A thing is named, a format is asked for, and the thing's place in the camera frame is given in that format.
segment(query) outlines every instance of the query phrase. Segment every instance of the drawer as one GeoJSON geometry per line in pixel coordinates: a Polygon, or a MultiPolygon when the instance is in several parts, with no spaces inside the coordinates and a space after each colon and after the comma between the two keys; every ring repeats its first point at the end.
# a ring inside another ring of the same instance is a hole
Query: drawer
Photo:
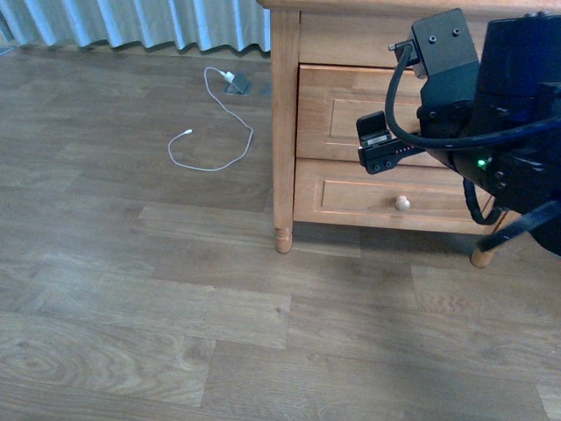
{"type": "MultiPolygon", "coordinates": [[[[396,15],[303,12],[300,63],[392,68],[396,64],[395,55],[387,46],[407,39],[413,22],[429,16],[396,15]]],[[[466,19],[480,54],[489,19],[470,16],[466,19]]]]}
{"type": "MultiPolygon", "coordinates": [[[[481,207],[490,196],[478,190],[481,207]]],[[[483,234],[465,206],[462,178],[446,168],[398,167],[368,175],[355,163],[296,160],[296,221],[483,234]],[[407,210],[395,199],[406,196],[407,210]]]]}
{"type": "MultiPolygon", "coordinates": [[[[298,95],[296,156],[359,161],[357,119],[384,109],[393,71],[301,65],[298,95]]],[[[424,81],[407,72],[401,79],[395,115],[408,130],[419,129],[416,110],[424,81]]],[[[427,153],[409,157],[406,165],[442,167],[427,153]]]]}

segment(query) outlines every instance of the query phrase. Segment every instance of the curtain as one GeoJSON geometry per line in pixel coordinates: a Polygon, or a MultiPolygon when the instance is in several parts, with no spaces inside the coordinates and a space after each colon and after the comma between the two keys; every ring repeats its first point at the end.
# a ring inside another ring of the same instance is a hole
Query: curtain
{"type": "Polygon", "coordinates": [[[194,43],[203,51],[271,49],[269,11],[256,0],[0,0],[0,13],[3,32],[19,45],[107,40],[113,47],[140,41],[149,48],[173,41],[178,49],[194,43]]]}

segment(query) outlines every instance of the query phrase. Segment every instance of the white cable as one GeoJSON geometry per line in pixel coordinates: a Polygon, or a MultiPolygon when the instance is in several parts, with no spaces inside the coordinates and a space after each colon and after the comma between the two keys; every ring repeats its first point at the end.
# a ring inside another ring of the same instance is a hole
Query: white cable
{"type": "Polygon", "coordinates": [[[247,127],[247,129],[249,130],[249,136],[247,138],[247,144],[245,145],[245,150],[244,152],[239,155],[236,159],[228,162],[225,165],[222,165],[221,167],[218,168],[199,168],[199,167],[193,167],[187,164],[182,164],[178,161],[175,160],[173,154],[172,154],[172,144],[181,136],[185,136],[186,134],[190,134],[193,132],[193,130],[189,129],[186,130],[183,133],[178,134],[177,136],[175,136],[173,139],[171,139],[169,141],[169,143],[167,144],[167,153],[169,154],[169,157],[171,158],[172,162],[175,165],[178,165],[182,168],[188,168],[188,169],[194,169],[195,171],[205,171],[205,172],[214,172],[214,171],[220,171],[223,170],[227,167],[229,167],[231,164],[238,162],[240,160],[242,160],[245,157],[245,154],[247,153],[247,151],[249,150],[249,146],[252,143],[252,139],[253,139],[253,128],[251,126],[249,126],[241,117],[239,117],[238,115],[234,114],[233,112],[231,112],[230,110],[228,110],[223,103],[220,102],[220,100],[218,98],[216,98],[214,96],[214,94],[210,91],[210,87],[209,87],[209,78],[207,76],[207,73],[209,72],[209,70],[216,70],[227,82],[231,82],[233,80],[233,74],[231,72],[223,72],[222,70],[218,70],[217,68],[205,68],[204,69],[204,84],[207,87],[207,92],[209,92],[209,95],[212,96],[212,98],[223,108],[224,111],[226,111],[228,114],[230,114],[231,116],[235,117],[242,125],[244,125],[245,127],[247,127]]]}

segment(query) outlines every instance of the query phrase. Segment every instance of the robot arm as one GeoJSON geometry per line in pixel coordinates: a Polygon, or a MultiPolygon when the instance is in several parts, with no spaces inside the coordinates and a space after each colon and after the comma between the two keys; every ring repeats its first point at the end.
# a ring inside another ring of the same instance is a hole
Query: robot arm
{"type": "Polygon", "coordinates": [[[503,210],[522,214],[481,239],[481,251],[529,231],[561,255],[561,16],[541,12],[491,22],[481,64],[460,9],[414,22],[411,37],[390,50],[398,65],[385,113],[357,122],[366,171],[375,175],[426,151],[464,177],[477,223],[494,224],[503,210]],[[406,67],[428,78],[415,133],[402,130],[394,117],[406,67]],[[485,218],[474,185],[495,197],[485,218]]]}

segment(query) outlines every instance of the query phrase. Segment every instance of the drawer knob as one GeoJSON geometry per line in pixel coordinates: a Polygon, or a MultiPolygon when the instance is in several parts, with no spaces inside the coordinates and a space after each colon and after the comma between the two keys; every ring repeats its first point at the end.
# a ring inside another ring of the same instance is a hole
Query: drawer knob
{"type": "Polygon", "coordinates": [[[398,211],[406,211],[411,207],[411,202],[405,196],[397,196],[395,199],[395,208],[398,211]]]}

